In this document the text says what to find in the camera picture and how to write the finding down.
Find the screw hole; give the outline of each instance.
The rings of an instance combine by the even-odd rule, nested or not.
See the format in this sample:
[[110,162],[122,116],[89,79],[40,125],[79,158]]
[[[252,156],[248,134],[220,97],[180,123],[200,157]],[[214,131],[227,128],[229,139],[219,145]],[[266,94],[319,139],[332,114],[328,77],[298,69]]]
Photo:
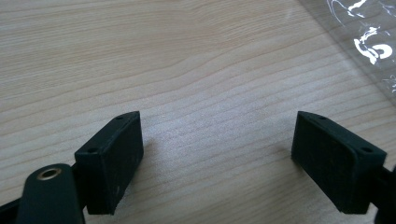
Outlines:
[[37,179],[39,180],[49,180],[52,179],[53,177],[59,175],[61,173],[61,169],[59,168],[49,168],[48,170],[45,170],[41,172],[38,176]]
[[363,150],[365,152],[373,152],[373,150],[368,147],[363,147],[361,150]]
[[88,150],[87,150],[89,153],[96,153],[97,151],[98,151],[98,148],[97,147],[91,147],[91,148],[88,148]]

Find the wood grain surface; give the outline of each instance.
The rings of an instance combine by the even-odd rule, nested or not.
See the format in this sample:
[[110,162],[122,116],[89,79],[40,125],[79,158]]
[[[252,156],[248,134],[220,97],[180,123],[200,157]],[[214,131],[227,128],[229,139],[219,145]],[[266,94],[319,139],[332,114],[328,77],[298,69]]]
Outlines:
[[298,110],[396,163],[395,107],[296,0],[0,1],[0,204],[135,110],[145,157],[88,223],[371,223],[290,159]]

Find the black mount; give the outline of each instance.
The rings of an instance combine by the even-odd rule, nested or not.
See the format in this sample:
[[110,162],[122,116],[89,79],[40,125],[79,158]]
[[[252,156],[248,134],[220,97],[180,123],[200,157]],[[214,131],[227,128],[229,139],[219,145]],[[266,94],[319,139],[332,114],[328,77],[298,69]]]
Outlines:
[[117,116],[75,153],[76,163],[52,164],[28,176],[20,199],[0,207],[0,223],[85,223],[114,215],[143,159],[138,111]]
[[387,153],[337,123],[300,111],[291,150],[297,161],[345,214],[366,214],[375,223],[396,223],[396,168],[383,167]]

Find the textured black surface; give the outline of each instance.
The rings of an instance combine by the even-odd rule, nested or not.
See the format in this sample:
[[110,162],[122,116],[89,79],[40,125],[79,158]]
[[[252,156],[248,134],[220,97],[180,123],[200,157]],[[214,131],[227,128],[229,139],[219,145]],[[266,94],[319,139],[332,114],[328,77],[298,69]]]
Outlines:
[[330,119],[298,113],[291,156],[343,213],[367,212],[386,155]]
[[90,214],[114,214],[143,158],[139,112],[117,116],[76,153]]
[[[48,180],[37,179],[50,168],[61,172]],[[26,179],[18,210],[17,224],[84,223],[78,204],[72,169],[67,164],[53,164],[33,172]]]

